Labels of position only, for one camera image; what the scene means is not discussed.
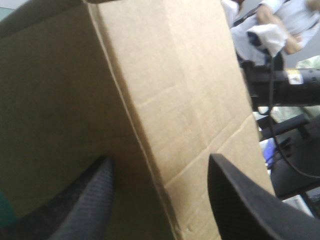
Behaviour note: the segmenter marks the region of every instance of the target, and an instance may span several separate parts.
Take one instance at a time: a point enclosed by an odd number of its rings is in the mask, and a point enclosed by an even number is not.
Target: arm
[[[287,54],[294,54],[303,48],[299,41],[288,32],[280,18],[273,15],[272,10],[268,6],[261,5],[256,12],[256,18],[259,24],[276,24],[287,34],[288,39],[284,47]]]

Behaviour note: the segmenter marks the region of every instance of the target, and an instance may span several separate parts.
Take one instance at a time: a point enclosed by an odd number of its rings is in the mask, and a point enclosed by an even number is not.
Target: green surface
[[[0,21],[12,13],[14,10],[9,8],[0,7]]]
[[[13,208],[7,198],[0,191],[0,228],[3,228],[17,220]]]

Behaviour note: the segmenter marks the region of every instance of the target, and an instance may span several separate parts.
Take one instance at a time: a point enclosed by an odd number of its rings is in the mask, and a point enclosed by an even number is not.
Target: yellow label
[[[289,68],[289,69],[286,69],[285,71],[289,79],[289,84],[300,85],[304,83],[304,77],[302,76],[302,74],[298,69]]]

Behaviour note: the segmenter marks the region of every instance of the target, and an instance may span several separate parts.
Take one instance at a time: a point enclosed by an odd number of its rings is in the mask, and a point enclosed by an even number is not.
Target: white shirt
[[[238,3],[231,0],[221,0],[221,3],[224,9],[226,21],[229,25],[229,28],[232,28],[236,20],[236,17],[239,13],[239,5]]]
[[[300,45],[305,47],[309,40],[318,32],[320,19],[318,11],[312,11],[307,0],[263,0],[260,4],[268,6],[278,16],[292,35],[300,34]],[[231,29],[232,39],[237,53],[244,60],[251,60],[257,66],[265,64],[265,55],[249,43],[247,30],[259,25],[256,15],[248,17],[240,25]]]

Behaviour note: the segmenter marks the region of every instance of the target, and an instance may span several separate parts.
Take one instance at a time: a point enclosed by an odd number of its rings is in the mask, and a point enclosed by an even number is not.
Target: black cable
[[[278,149],[278,152],[280,153],[281,157],[283,158],[283,160],[298,174],[305,176],[307,178],[311,178],[311,179],[320,179],[320,176],[315,176],[315,175],[310,175],[307,174],[303,171],[300,171],[296,166],[294,166],[291,162],[289,162],[288,158],[286,157],[286,155],[284,154],[278,140],[276,137],[276,131],[274,128],[274,123],[271,117],[271,111],[274,108],[274,78],[275,78],[275,66],[274,66],[275,62],[274,62],[274,58],[271,57],[271,62],[270,62],[270,67],[271,67],[271,73],[270,73],[270,81],[269,81],[269,106],[268,106],[268,112],[270,114],[269,116],[269,125],[270,125],[270,130],[271,130],[271,135],[272,138],[274,139],[274,143],[276,145],[276,148]]]

